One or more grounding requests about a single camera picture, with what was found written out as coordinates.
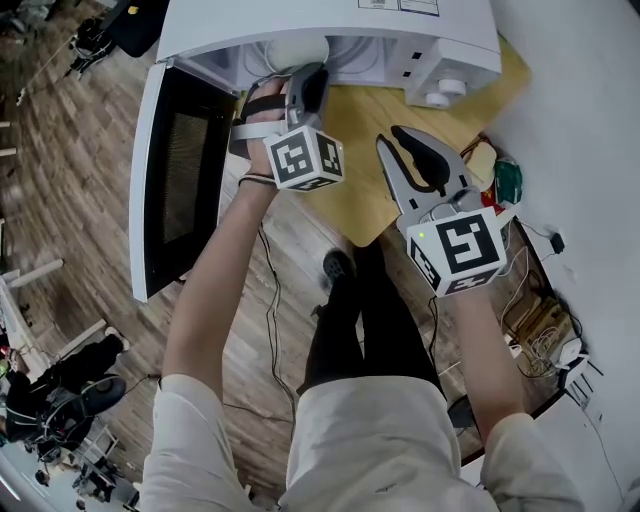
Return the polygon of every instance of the microwave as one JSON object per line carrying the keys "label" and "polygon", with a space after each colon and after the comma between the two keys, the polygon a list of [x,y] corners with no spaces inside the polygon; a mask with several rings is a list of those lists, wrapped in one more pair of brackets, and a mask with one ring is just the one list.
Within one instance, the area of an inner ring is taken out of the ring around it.
{"label": "microwave", "polygon": [[171,0],[132,157],[136,299],[194,265],[217,226],[236,102],[273,73],[274,42],[307,37],[326,39],[331,84],[404,89],[410,105],[448,108],[501,73],[490,0]]}

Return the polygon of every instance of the forearm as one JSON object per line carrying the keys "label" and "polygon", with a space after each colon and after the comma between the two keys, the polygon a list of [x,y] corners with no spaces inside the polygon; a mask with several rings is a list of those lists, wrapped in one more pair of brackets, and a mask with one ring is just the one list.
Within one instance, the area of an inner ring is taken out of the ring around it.
{"label": "forearm", "polygon": [[277,191],[244,182],[196,262],[173,313],[163,376],[192,376],[222,399],[222,352],[258,228]]}
{"label": "forearm", "polygon": [[501,419],[524,412],[522,380],[486,292],[460,293],[455,305],[467,395],[486,441]]}

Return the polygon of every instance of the person's right hand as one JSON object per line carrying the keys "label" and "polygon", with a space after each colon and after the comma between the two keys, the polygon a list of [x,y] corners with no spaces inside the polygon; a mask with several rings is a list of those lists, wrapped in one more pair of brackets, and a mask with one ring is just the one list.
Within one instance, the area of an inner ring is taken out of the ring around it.
{"label": "person's right hand", "polygon": [[[289,89],[289,80],[287,78],[274,78],[260,86],[251,95],[247,101],[252,101],[263,96],[275,96],[278,94],[286,94]],[[264,123],[268,121],[279,121],[284,116],[284,109],[269,110],[260,112],[247,118],[247,123]],[[249,139],[247,141],[247,149],[249,150],[249,158],[251,158],[251,169],[249,172],[263,174],[265,176],[273,176],[269,157],[267,156],[267,148],[262,139]]]}

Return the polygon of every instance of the qr code cube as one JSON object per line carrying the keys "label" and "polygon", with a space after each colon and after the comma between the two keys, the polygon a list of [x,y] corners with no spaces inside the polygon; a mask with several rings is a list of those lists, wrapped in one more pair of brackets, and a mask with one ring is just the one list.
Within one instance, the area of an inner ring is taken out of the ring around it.
{"label": "qr code cube", "polygon": [[407,253],[438,297],[484,286],[507,263],[493,208],[411,226]]}
{"label": "qr code cube", "polygon": [[310,192],[344,180],[342,143],[309,126],[264,139],[279,189]]}

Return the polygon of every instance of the open microwave door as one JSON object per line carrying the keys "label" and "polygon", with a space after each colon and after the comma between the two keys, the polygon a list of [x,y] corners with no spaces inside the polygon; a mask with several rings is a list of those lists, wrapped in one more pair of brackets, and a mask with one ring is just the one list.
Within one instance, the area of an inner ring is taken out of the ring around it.
{"label": "open microwave door", "polygon": [[140,301],[190,270],[217,226],[235,103],[176,67],[149,70],[129,196],[131,285]]}

